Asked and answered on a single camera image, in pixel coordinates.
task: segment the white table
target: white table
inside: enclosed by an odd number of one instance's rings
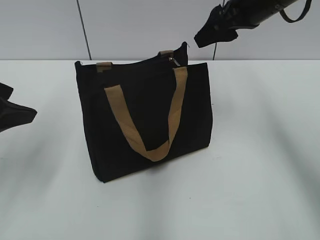
[[[319,240],[320,61],[208,66],[210,147],[103,184],[74,62],[0,61],[38,111],[0,133],[0,239]]]

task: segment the white surface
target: white surface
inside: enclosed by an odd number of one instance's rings
[[[11,100],[38,110],[0,133],[0,239],[320,239],[320,61],[215,61],[209,72],[210,147],[102,184],[74,63],[0,61]]]
[[[76,0],[0,0],[0,59],[89,59]]]
[[[214,45],[199,49],[195,34],[222,0],[80,0],[92,59],[145,59],[154,49],[170,50],[187,41],[190,60],[212,60]],[[305,0],[291,5],[296,19]],[[289,24],[280,14],[254,30],[239,30],[233,42],[218,44],[216,59],[320,59],[320,1],[301,22]]]

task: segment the tan strap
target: tan strap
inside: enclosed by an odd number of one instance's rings
[[[176,80],[176,88],[172,97],[168,115],[168,140],[154,150],[146,150],[145,144],[130,116],[121,86],[116,85],[104,89],[115,119],[118,122],[122,133],[129,143],[130,147],[152,162],[160,161],[168,155],[171,144],[176,136],[177,130],[180,125],[182,105],[185,97],[188,78],[188,70],[185,66],[174,68],[173,70]]]
[[[112,69],[112,62],[110,62],[110,61],[98,62],[95,64],[95,66],[96,66],[96,71],[98,73],[102,73],[103,71]]]

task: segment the black tote bag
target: black tote bag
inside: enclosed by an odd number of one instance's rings
[[[206,148],[213,125],[208,66],[187,43],[132,64],[75,63],[96,177],[108,182]]]

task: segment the zipper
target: zipper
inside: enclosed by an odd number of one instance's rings
[[[177,62],[177,60],[175,60],[173,57],[169,57],[169,61],[173,62],[175,65],[177,65],[178,67],[180,67],[181,65]]]

